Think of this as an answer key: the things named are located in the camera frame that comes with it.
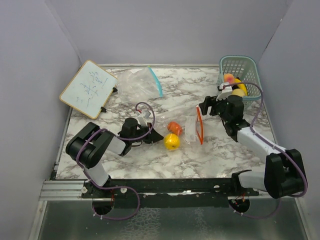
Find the fake orange tomato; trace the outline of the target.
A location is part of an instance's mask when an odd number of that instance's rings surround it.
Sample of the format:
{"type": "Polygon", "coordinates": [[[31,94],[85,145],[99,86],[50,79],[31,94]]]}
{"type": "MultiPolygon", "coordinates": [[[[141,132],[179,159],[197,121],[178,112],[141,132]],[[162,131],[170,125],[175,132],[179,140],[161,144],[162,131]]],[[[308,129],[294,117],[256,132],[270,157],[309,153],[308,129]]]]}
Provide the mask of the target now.
{"type": "Polygon", "coordinates": [[[173,134],[179,136],[183,133],[183,129],[182,127],[175,121],[171,121],[168,125],[167,125],[167,129],[172,132],[173,134]]]}

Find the fake pink peach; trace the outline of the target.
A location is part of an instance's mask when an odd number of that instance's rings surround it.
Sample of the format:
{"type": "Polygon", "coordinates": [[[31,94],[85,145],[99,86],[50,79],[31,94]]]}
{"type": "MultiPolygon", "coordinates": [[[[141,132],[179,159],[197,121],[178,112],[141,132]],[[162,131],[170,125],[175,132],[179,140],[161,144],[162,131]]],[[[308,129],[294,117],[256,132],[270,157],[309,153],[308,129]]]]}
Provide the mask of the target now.
{"type": "Polygon", "coordinates": [[[235,77],[233,74],[226,73],[223,75],[223,81],[225,83],[234,84],[235,83],[235,77]]]}

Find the fake tan pear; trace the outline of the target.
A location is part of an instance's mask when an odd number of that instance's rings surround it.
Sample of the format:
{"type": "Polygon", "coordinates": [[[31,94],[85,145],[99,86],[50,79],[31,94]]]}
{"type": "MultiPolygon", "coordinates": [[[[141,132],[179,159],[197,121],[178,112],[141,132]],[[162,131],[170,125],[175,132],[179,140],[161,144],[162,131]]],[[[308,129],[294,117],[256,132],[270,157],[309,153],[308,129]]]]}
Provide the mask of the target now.
{"type": "Polygon", "coordinates": [[[232,91],[232,95],[239,96],[239,97],[245,97],[246,93],[242,89],[236,88],[232,91]]]}

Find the orange zip clear bag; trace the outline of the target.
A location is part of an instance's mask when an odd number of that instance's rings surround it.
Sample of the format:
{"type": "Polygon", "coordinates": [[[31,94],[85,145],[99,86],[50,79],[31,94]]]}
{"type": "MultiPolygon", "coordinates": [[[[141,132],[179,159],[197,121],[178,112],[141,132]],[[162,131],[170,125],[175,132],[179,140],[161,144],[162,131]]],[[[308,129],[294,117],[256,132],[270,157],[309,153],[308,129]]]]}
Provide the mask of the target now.
{"type": "Polygon", "coordinates": [[[172,133],[167,129],[170,122],[178,123],[183,132],[178,135],[186,144],[204,143],[204,125],[199,105],[185,106],[161,113],[156,120],[156,127],[162,133],[172,133]]]}

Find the fake yellow banana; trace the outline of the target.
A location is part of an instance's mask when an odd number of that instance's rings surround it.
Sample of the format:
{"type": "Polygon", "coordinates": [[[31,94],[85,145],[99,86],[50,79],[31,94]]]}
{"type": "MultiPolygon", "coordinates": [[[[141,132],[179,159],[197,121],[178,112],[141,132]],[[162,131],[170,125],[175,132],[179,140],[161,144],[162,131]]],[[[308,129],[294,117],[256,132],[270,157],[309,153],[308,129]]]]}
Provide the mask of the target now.
{"type": "MultiPolygon", "coordinates": [[[[241,81],[239,78],[236,77],[236,78],[234,79],[234,82],[235,82],[235,83],[241,83],[242,81],[241,81]]],[[[241,89],[241,90],[244,92],[244,95],[245,95],[245,96],[248,96],[247,87],[246,87],[243,83],[234,85],[233,88],[234,88],[234,89],[235,89],[235,88],[241,89]]]]}

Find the blue zip clear bag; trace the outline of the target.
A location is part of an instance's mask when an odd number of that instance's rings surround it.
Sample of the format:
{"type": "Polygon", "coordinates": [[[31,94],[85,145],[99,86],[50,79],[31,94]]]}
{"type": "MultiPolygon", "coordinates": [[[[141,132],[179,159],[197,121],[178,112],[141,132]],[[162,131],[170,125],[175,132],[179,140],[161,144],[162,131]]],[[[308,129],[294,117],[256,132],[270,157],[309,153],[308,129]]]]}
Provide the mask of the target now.
{"type": "Polygon", "coordinates": [[[117,77],[117,92],[122,103],[136,104],[163,97],[159,79],[149,67],[132,72],[126,70],[117,77]]]}

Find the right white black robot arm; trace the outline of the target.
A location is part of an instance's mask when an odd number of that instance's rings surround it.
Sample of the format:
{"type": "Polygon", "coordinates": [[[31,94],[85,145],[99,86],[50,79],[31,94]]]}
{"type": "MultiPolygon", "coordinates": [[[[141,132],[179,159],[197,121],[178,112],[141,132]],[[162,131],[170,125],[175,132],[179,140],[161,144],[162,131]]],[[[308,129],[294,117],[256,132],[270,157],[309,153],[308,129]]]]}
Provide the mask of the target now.
{"type": "Polygon", "coordinates": [[[265,163],[263,172],[244,170],[232,174],[235,180],[230,182],[229,189],[234,195],[240,196],[249,188],[267,192],[274,199],[298,198],[306,193],[308,182],[301,153],[260,135],[244,119],[244,103],[240,96],[230,95],[222,100],[206,96],[198,106],[203,116],[219,116],[227,135],[265,163]]]}

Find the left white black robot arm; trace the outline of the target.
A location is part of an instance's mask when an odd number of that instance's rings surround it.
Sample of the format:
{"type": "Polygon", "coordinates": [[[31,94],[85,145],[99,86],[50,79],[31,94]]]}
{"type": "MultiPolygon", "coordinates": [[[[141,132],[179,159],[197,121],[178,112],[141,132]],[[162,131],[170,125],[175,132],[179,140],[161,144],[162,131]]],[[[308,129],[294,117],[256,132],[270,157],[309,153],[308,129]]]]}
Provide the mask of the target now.
{"type": "Polygon", "coordinates": [[[142,125],[133,117],[125,119],[118,136],[89,122],[67,143],[65,152],[84,170],[88,179],[95,182],[93,191],[103,198],[111,190],[110,175],[101,163],[106,151],[125,156],[134,143],[154,144],[163,139],[150,122],[142,125]]]}

